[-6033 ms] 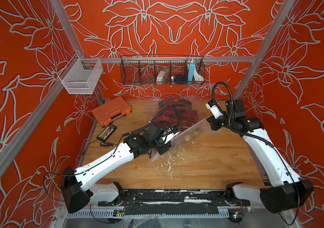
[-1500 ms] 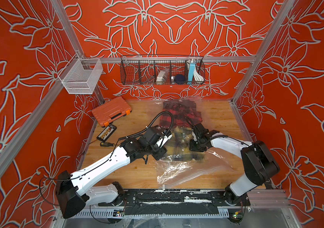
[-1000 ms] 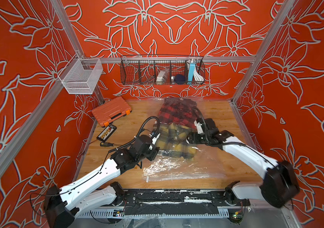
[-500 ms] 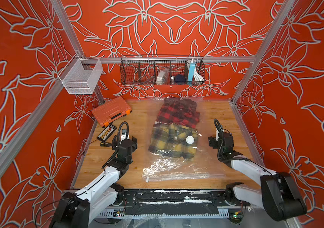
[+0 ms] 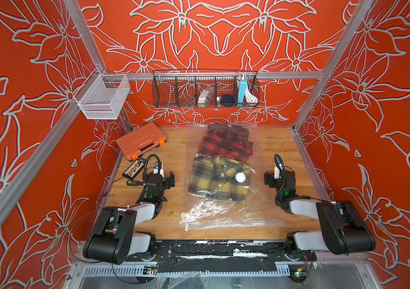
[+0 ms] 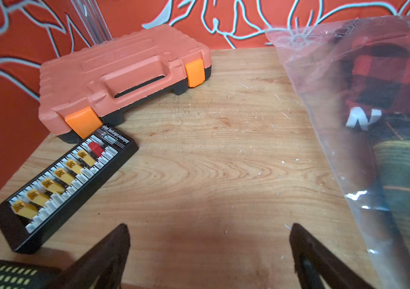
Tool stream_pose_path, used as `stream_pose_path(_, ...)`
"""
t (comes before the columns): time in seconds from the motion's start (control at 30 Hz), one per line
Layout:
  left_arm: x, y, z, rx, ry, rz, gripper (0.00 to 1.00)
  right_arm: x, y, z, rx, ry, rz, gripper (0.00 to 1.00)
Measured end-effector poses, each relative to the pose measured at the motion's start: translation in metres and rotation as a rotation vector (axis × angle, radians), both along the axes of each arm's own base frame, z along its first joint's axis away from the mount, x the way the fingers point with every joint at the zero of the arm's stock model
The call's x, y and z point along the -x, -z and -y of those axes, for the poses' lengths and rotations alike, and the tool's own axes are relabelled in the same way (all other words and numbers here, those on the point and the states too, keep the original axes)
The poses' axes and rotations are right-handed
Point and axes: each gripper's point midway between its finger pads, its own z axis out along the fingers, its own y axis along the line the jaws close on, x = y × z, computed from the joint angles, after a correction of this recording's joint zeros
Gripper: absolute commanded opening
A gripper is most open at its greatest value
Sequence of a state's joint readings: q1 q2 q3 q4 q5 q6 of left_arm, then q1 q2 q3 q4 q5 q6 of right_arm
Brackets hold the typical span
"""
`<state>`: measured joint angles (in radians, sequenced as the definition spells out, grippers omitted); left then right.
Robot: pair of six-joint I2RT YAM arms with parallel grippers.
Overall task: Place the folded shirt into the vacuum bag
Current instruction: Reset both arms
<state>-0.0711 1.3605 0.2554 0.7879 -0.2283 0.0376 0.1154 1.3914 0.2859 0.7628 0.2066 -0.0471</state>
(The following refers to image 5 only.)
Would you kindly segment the clear plastic vacuum bag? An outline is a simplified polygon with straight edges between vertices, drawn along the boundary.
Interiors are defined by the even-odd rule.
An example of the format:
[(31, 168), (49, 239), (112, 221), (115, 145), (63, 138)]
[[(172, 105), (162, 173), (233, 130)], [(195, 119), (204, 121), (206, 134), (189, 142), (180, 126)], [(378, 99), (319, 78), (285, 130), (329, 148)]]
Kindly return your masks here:
[(264, 183), (265, 172), (274, 171), (273, 156), (277, 152), (277, 141), (267, 131), (255, 126), (240, 125), (249, 129), (249, 141), (253, 142), (253, 154), (246, 164), (254, 173), (245, 202), (213, 199), (188, 192), (192, 163), (201, 156), (197, 152), (208, 126), (186, 129), (186, 172), (180, 225), (186, 230), (204, 230), (286, 224), (282, 210), (275, 204), (275, 190)]

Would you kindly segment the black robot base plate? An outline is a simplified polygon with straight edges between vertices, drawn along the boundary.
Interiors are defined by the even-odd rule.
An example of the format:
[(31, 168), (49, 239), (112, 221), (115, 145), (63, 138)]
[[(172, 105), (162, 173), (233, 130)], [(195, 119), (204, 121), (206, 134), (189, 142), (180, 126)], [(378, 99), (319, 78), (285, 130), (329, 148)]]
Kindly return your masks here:
[(164, 270), (251, 270), (274, 269), (286, 264), (290, 272), (312, 269), (317, 256), (312, 251), (286, 255), (283, 240), (158, 240), (156, 255), (143, 259), (138, 255), (128, 261), (153, 263)]

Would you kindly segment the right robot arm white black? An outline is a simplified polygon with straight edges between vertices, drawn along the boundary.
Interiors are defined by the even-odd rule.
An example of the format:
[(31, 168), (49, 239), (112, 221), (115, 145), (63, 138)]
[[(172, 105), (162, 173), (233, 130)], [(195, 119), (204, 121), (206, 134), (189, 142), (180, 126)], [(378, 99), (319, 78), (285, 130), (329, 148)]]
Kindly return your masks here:
[(288, 233), (283, 251), (294, 256), (307, 251), (331, 252), (335, 255), (369, 252), (377, 242), (371, 230), (351, 201), (324, 201), (296, 193), (293, 171), (265, 172), (264, 183), (276, 190), (275, 204), (288, 214), (315, 219), (319, 231)]

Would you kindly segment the red black plaid shirt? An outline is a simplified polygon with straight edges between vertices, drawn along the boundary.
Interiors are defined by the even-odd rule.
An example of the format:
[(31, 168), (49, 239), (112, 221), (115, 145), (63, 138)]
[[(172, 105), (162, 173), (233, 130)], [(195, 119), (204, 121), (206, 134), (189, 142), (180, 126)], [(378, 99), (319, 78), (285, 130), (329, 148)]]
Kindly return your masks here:
[(250, 131), (240, 125), (209, 125), (197, 154), (206, 157), (224, 157), (247, 163), (253, 154)]

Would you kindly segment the olive plaid shirt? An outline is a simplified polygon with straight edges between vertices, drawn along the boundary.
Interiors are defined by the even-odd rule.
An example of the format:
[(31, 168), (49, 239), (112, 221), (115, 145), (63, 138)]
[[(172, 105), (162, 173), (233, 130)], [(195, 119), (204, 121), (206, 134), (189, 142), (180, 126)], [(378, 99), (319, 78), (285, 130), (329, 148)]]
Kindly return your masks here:
[(230, 158), (199, 156), (194, 159), (188, 192), (202, 197), (245, 202), (254, 170)]

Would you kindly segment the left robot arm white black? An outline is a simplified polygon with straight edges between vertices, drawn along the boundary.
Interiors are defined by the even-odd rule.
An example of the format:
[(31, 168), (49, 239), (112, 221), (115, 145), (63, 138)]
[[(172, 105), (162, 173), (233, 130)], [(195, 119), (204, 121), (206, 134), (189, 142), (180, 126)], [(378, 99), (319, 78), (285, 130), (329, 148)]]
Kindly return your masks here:
[(167, 201), (165, 191), (174, 186), (173, 172), (167, 178), (160, 173), (151, 173), (135, 205), (102, 208), (84, 244), (83, 257), (120, 265), (133, 255), (143, 259), (155, 256), (155, 235), (136, 232), (135, 227), (158, 217), (163, 203)]

